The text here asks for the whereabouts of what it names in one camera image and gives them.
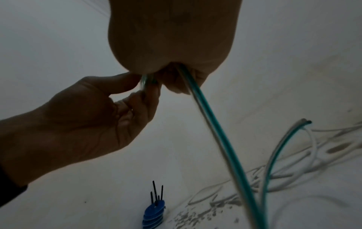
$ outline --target wall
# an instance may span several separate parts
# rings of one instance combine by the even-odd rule
[[[107,18],[88,5],[0,4],[1,118],[41,105],[85,75],[125,71],[108,48]],[[245,170],[265,163],[300,118],[316,128],[362,119],[360,8],[357,0],[243,2],[232,51],[202,90]],[[156,176],[170,208],[227,179],[193,101],[165,89],[161,94],[154,121],[131,146],[42,177],[0,209],[0,222],[9,228],[139,228]],[[306,143],[298,134],[288,152]],[[155,158],[163,167],[153,165]]]

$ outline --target hand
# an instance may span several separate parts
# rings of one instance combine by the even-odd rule
[[[131,143],[155,115],[161,86],[113,102],[140,76],[85,77],[38,109],[0,121],[0,164],[19,186]]]
[[[110,0],[108,39],[117,60],[138,74],[187,93],[172,63],[183,63],[201,86],[226,59],[241,0]]]

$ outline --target wrist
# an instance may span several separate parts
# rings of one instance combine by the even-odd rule
[[[39,109],[0,121],[0,166],[19,187],[52,171],[46,145],[54,140]]]

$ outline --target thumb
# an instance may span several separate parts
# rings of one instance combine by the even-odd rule
[[[81,81],[91,84],[109,96],[134,89],[140,79],[141,75],[127,72],[107,77],[88,76]]]

